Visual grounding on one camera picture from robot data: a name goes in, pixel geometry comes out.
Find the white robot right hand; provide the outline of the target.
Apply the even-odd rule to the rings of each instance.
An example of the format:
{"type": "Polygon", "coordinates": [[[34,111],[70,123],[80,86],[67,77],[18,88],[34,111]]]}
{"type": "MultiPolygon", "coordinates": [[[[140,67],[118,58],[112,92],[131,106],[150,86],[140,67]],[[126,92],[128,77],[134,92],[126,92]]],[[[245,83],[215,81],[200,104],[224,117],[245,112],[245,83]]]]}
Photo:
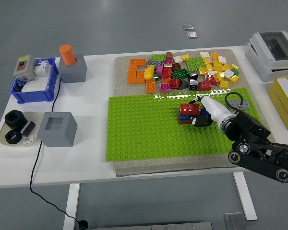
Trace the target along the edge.
{"type": "Polygon", "coordinates": [[[223,104],[215,99],[207,96],[196,96],[189,103],[201,102],[206,111],[210,114],[211,119],[217,123],[221,132],[225,133],[227,127],[232,120],[236,117],[234,113],[231,113],[223,104]]]}

